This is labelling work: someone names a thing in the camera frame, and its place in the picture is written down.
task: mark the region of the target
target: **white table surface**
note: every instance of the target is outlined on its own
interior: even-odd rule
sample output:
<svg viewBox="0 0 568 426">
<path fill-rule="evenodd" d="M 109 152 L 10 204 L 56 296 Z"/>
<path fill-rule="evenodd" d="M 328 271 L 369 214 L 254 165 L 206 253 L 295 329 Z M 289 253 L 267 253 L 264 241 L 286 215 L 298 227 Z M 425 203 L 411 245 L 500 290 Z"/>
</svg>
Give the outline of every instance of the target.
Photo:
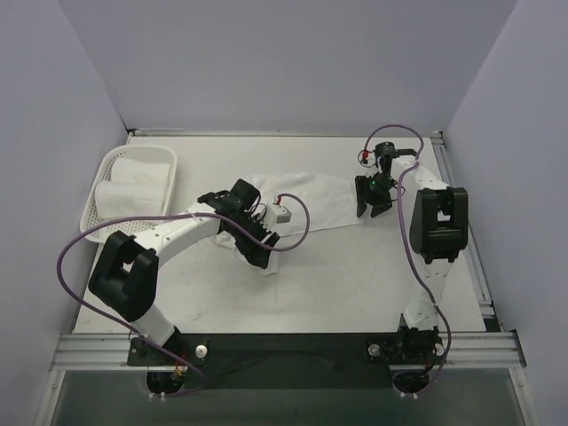
<svg viewBox="0 0 568 426">
<path fill-rule="evenodd" d="M 384 140 L 376 138 L 372 146 Z M 415 138 L 388 140 L 397 147 L 418 147 Z M 439 176 L 431 142 L 425 140 L 421 163 Z M 356 161 L 363 138 L 134 137 L 130 143 L 176 152 L 171 213 L 251 174 L 310 171 L 352 181 L 365 172 Z M 287 237 L 282 245 L 297 238 Z M 374 219 L 367 215 L 362 225 L 310 233 L 302 246 L 281 253 L 279 272 L 265 278 L 231 250 L 201 241 L 161 268 L 156 303 L 187 333 L 392 332 L 417 285 L 402 249 L 395 206 Z M 85 299 L 112 311 L 89 290 Z M 440 306 L 453 331 L 485 331 L 463 256 L 448 275 Z M 84 307 L 75 325 L 76 333 L 125 331 Z"/>
</svg>

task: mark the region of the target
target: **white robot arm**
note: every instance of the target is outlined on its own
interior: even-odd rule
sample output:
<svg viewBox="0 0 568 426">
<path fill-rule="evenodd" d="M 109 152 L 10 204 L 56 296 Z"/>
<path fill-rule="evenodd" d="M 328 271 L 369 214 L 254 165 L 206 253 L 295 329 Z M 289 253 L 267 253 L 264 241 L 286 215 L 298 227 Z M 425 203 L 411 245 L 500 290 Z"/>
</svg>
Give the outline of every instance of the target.
<svg viewBox="0 0 568 426">
<path fill-rule="evenodd" d="M 277 203 L 264 205 L 264 211 L 256 213 L 259 197 L 254 186 L 239 179 L 231 191 L 200 197 L 181 212 L 189 215 L 187 219 L 168 221 L 130 236 L 114 233 L 101 252 L 89 290 L 136 330 L 163 346 L 176 329 L 154 299 L 158 270 L 172 257 L 204 238 L 226 231 L 235 238 L 241 260 L 261 270 L 275 262 L 276 253 L 258 247 L 219 218 L 231 219 L 257 240 L 274 247 L 280 237 L 272 228 L 289 222 L 291 214 Z"/>
<path fill-rule="evenodd" d="M 397 150 L 391 142 L 375 148 L 379 172 L 372 177 L 355 178 L 358 216 L 372 206 L 371 217 L 392 206 L 390 190 L 401 174 L 415 165 L 414 150 Z M 419 275 L 440 303 L 446 277 L 459 252 L 468 243 L 468 195 L 463 188 L 452 188 L 422 165 L 406 174 L 402 192 L 405 233 Z M 403 312 L 410 328 L 432 330 L 438 327 L 438 314 L 429 294 L 418 283 Z"/>
</svg>

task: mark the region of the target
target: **laundry basket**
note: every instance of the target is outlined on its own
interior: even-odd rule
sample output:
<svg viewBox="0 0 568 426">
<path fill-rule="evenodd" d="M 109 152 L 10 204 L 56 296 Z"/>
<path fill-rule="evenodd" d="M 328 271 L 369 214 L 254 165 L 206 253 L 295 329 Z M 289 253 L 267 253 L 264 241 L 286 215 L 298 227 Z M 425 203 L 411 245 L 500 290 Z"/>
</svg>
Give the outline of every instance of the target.
<svg viewBox="0 0 568 426">
<path fill-rule="evenodd" d="M 97 176 L 95 177 L 91 191 L 89 192 L 89 199 L 85 204 L 83 215 L 81 216 L 81 222 L 79 223 L 79 229 L 82 233 L 91 229 L 93 226 L 105 222 L 104 219 L 99 217 L 99 213 L 97 212 L 95 188 L 99 182 L 103 180 L 110 180 L 110 171 L 113 168 L 114 162 L 118 158 L 130 158 L 132 160 L 138 160 L 139 162 L 166 162 L 170 164 L 170 181 L 166 191 L 166 200 L 163 203 L 162 214 L 166 215 L 170 210 L 171 196 L 173 194 L 174 183 L 176 180 L 176 168 L 178 165 L 178 158 L 176 154 L 163 146 L 119 146 L 105 155 L 103 162 L 100 164 L 99 171 L 97 172 Z M 87 235 L 85 238 L 90 241 L 103 243 L 107 240 L 111 233 L 115 233 L 116 231 L 132 234 L 144 231 L 152 226 L 153 224 L 149 222 L 124 222 L 122 224 L 110 225 L 107 228 L 99 229 L 98 231 Z"/>
</svg>

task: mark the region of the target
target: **gray wall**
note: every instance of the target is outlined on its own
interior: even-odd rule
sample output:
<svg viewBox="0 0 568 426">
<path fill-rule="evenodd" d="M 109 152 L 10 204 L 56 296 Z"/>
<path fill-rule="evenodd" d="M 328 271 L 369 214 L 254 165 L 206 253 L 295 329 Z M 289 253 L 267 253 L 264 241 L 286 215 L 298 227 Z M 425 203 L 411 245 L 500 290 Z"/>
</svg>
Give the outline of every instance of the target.
<svg viewBox="0 0 568 426">
<path fill-rule="evenodd" d="M 75 304 L 55 261 L 120 118 L 55 0 L 0 2 L 0 423 L 30 424 Z M 66 263 L 82 290 L 94 245 Z"/>
<path fill-rule="evenodd" d="M 60 0 L 129 128 L 444 130 L 517 0 Z"/>
<path fill-rule="evenodd" d="M 521 0 L 447 132 L 497 312 L 544 424 L 568 405 L 568 3 Z"/>
</svg>

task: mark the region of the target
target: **cable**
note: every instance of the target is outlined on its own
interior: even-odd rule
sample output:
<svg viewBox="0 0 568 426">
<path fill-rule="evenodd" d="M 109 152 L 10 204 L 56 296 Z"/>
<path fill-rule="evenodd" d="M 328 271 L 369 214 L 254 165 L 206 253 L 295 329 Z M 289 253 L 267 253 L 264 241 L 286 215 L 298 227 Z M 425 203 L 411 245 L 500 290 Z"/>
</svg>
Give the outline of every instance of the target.
<svg viewBox="0 0 568 426">
<path fill-rule="evenodd" d="M 372 169 L 375 166 L 375 160 L 373 160 L 370 164 L 365 164 L 363 162 L 363 160 L 367 160 L 369 154 L 371 154 L 371 151 L 367 151 L 365 149 L 361 149 L 357 154 L 357 162 L 366 169 Z"/>
<path fill-rule="evenodd" d="M 141 335 L 131 324 L 129 324 L 128 322 L 110 314 L 107 313 L 105 311 L 102 311 L 101 309 L 97 308 L 96 306 L 94 306 L 93 304 L 90 304 L 89 302 L 83 300 L 82 297 L 80 297 L 79 295 L 77 295 L 72 289 L 71 287 L 68 286 L 67 282 L 65 281 L 65 278 L 63 277 L 63 259 L 65 258 L 65 255 L 67 254 L 67 252 L 80 240 L 82 240 L 83 238 L 85 238 L 87 235 L 91 234 L 91 233 L 95 233 L 96 231 L 99 231 L 103 228 L 106 228 L 110 225 L 116 225 L 116 224 L 121 224 L 124 222 L 132 222 L 132 221 L 145 221 L 145 222 L 150 222 L 150 221 L 162 221 L 162 220 L 180 220 L 180 219 L 189 219 L 191 217 L 194 218 L 199 218 L 199 217 L 212 217 L 215 219 L 219 219 L 223 222 L 226 222 L 227 224 L 233 226 L 234 228 L 236 228 L 238 231 L 240 231 L 243 235 L 245 235 L 247 238 L 249 238 L 252 242 L 254 242 L 257 246 L 261 247 L 262 249 L 266 249 L 266 250 L 270 250 L 270 251 L 279 251 L 279 252 L 283 252 L 283 251 L 290 251 L 292 249 L 295 249 L 296 247 L 298 247 L 300 244 L 302 244 L 304 242 L 304 240 L 306 239 L 306 237 L 308 236 L 308 232 L 310 231 L 310 212 L 308 211 L 307 206 L 305 205 L 305 203 L 297 196 L 291 194 L 291 193 L 281 193 L 278 195 L 279 198 L 281 197 L 288 197 L 288 198 L 292 198 L 296 201 L 298 201 L 298 203 L 302 206 L 302 208 L 304 209 L 304 213 L 305 213 L 305 218 L 306 218 L 306 224 L 305 224 L 305 230 L 304 230 L 304 234 L 302 235 L 302 237 L 300 238 L 300 240 L 298 240 L 297 242 L 295 242 L 294 244 L 292 244 L 291 246 L 288 247 L 283 247 L 283 248 L 275 248 L 275 247 L 271 247 L 268 246 L 264 243 L 262 243 L 261 241 L 257 240 L 254 236 L 252 236 L 246 229 L 244 229 L 242 226 L 240 226 L 239 224 L 237 224 L 236 222 L 234 222 L 233 220 L 229 219 L 228 217 L 224 217 L 224 216 L 220 216 L 216 213 L 186 213 L 183 215 L 167 215 L 167 216 L 133 216 L 133 217 L 122 217 L 119 219 L 113 219 L 113 220 L 109 220 L 108 222 L 105 222 L 103 224 L 99 224 L 96 226 L 93 226 L 91 229 L 78 234 L 77 236 L 75 236 L 70 242 L 68 242 L 66 244 L 66 246 L 61 250 L 61 252 L 59 253 L 58 259 L 57 259 L 57 278 L 59 280 L 59 284 L 61 285 L 61 287 L 63 287 L 63 289 L 66 291 L 66 293 L 72 298 L 74 299 L 77 303 L 79 303 L 80 305 L 92 310 L 93 312 L 96 312 L 97 314 L 112 320 L 114 322 L 116 322 L 117 324 L 120 324 L 123 327 L 126 327 L 131 333 L 134 333 L 136 335 L 138 335 L 140 337 L 140 339 L 145 342 L 146 344 L 152 346 L 153 348 L 155 348 L 157 351 L 162 352 L 163 354 L 167 355 L 168 357 L 174 359 L 175 361 L 179 362 L 180 364 L 188 367 L 189 369 L 191 369 L 194 373 L 196 373 L 202 380 L 203 380 L 203 385 L 201 387 L 198 388 L 194 388 L 191 390 L 187 390 L 184 393 L 188 394 L 188 393 L 194 393 L 195 391 L 199 391 L 201 389 L 203 389 L 205 387 L 205 384 L 207 383 L 207 378 L 205 377 L 205 375 L 201 372 L 201 370 L 199 368 L 197 368 L 196 366 L 194 366 L 191 362 L 179 357 L 178 355 L 176 355 L 175 353 L 168 351 L 165 348 L 162 348 L 159 344 L 153 342 L 151 339 Z"/>
<path fill-rule="evenodd" d="M 274 361 L 277 358 L 290 358 L 294 357 L 295 362 L 299 359 L 308 359 L 310 361 L 317 361 L 324 368 L 331 371 L 335 371 L 339 362 L 334 359 L 330 359 L 324 355 L 318 353 L 306 352 L 306 351 L 273 351 L 272 353 L 267 353 L 264 356 L 257 356 L 253 359 L 246 357 L 245 359 L 237 359 L 229 363 L 223 370 L 221 370 L 217 376 L 212 379 L 212 382 L 218 384 L 226 379 L 227 376 L 239 373 L 242 370 L 250 369 L 257 366 L 258 364 L 264 363 L 265 361 Z"/>
<path fill-rule="evenodd" d="M 263 206 L 262 216 L 261 216 L 261 213 L 256 213 L 256 211 L 258 210 L 258 208 L 260 206 Z M 254 218 L 259 222 L 262 221 L 266 217 L 266 213 L 268 213 L 268 208 L 266 207 L 266 204 L 264 204 L 263 202 L 259 202 L 256 205 L 256 208 L 251 212 L 251 214 L 254 215 Z"/>
<path fill-rule="evenodd" d="M 258 197 L 255 200 L 255 204 L 250 209 L 248 209 L 247 212 L 248 213 L 254 212 L 258 208 L 258 206 L 260 205 L 261 200 L 262 200 L 262 197 L 260 195 L 258 195 Z"/>
<path fill-rule="evenodd" d="M 418 281 L 418 284 L 420 284 L 420 286 L 422 288 L 424 288 L 424 291 L 426 291 L 426 293 L 428 294 L 428 298 L 430 299 L 430 301 L 434 305 L 434 309 L 436 310 L 436 313 L 439 315 L 439 317 L 444 322 L 444 325 L 446 326 L 446 332 L 447 332 L 447 345 L 445 347 L 444 354 L 442 355 L 442 359 L 440 360 L 440 364 L 438 366 L 438 369 L 436 370 L 436 373 L 434 373 L 434 377 L 432 378 L 432 380 L 430 380 L 429 383 L 426 386 L 424 386 L 424 388 L 422 388 L 421 390 L 419 390 L 418 392 L 416 392 L 414 394 L 414 395 L 418 396 L 418 395 L 422 395 L 425 391 L 427 391 L 432 386 L 432 384 L 435 383 L 438 380 L 440 374 L 442 373 L 442 369 L 444 368 L 444 365 L 446 364 L 446 361 L 447 361 L 447 354 L 450 351 L 450 348 L 452 347 L 452 331 L 450 329 L 450 324 L 449 324 L 446 316 L 440 310 L 440 308 L 439 308 L 439 306 L 436 302 L 436 297 L 432 293 L 432 290 L 430 290 L 430 288 L 428 287 L 428 284 L 426 284 L 424 282 L 424 280 L 420 276 L 420 273 L 418 273 L 418 270 L 416 269 L 416 265 L 414 264 L 414 260 L 413 260 L 413 257 L 412 257 L 412 252 L 410 251 L 410 244 L 408 243 L 408 236 L 406 235 L 405 217 L 404 217 L 404 213 L 402 211 L 402 195 L 404 194 L 403 191 L 402 191 L 402 189 L 404 187 L 402 185 L 402 182 L 403 182 L 405 176 L 408 173 L 410 173 L 412 170 L 418 169 L 418 166 L 420 165 L 420 163 L 418 162 L 418 159 L 420 157 L 420 154 L 422 153 L 422 150 L 424 149 L 424 139 L 422 138 L 422 136 L 420 136 L 420 134 L 416 130 L 412 129 L 411 127 L 405 126 L 403 124 L 386 124 L 384 126 L 381 126 L 377 129 L 375 129 L 373 131 L 373 133 L 371 133 L 369 135 L 369 137 L 367 138 L 367 141 L 365 142 L 365 147 L 363 148 L 363 151 L 367 151 L 367 147 L 368 147 L 369 142 L 371 141 L 371 138 L 378 131 L 383 130 L 383 129 L 389 129 L 389 128 L 400 128 L 400 129 L 408 130 L 411 133 L 413 133 L 420 140 L 420 148 L 418 148 L 418 151 L 416 152 L 416 156 L 414 157 L 415 158 L 414 164 L 412 166 L 410 166 L 408 169 L 403 170 L 403 172 L 398 177 L 398 184 L 397 184 L 398 225 L 400 226 L 400 234 L 401 234 L 401 237 L 402 237 L 402 244 L 403 244 L 404 249 L 405 249 L 406 260 L 408 261 L 410 269 L 411 269 L 414 277 Z"/>
<path fill-rule="evenodd" d="M 420 157 L 420 154 L 422 153 L 422 150 L 424 149 L 424 139 L 422 139 L 422 136 L 420 136 L 420 133 L 418 133 L 416 130 L 414 130 L 412 127 L 408 127 L 405 126 L 404 124 L 385 124 L 384 126 L 381 126 L 375 130 L 373 130 L 373 133 L 371 133 L 369 135 L 369 137 L 367 138 L 367 141 L 365 142 L 365 147 L 363 148 L 363 151 L 367 151 L 370 152 L 367 148 L 369 146 L 369 142 L 371 142 L 371 139 L 373 138 L 373 136 L 384 129 L 391 129 L 391 128 L 397 128 L 397 129 L 404 129 L 404 130 L 408 130 L 411 133 L 413 133 L 419 140 L 420 140 L 420 148 L 418 148 L 418 151 L 416 152 L 416 160 L 418 160 L 418 158 Z"/>
<path fill-rule="evenodd" d="M 395 389 L 414 394 L 422 389 L 420 380 L 425 378 L 433 367 L 434 362 L 429 361 L 429 365 L 422 370 L 398 371 L 390 376 L 390 380 Z"/>
<path fill-rule="evenodd" d="M 406 188 L 403 186 L 403 187 L 402 187 L 402 194 L 404 195 L 405 192 L 406 192 Z"/>
</svg>

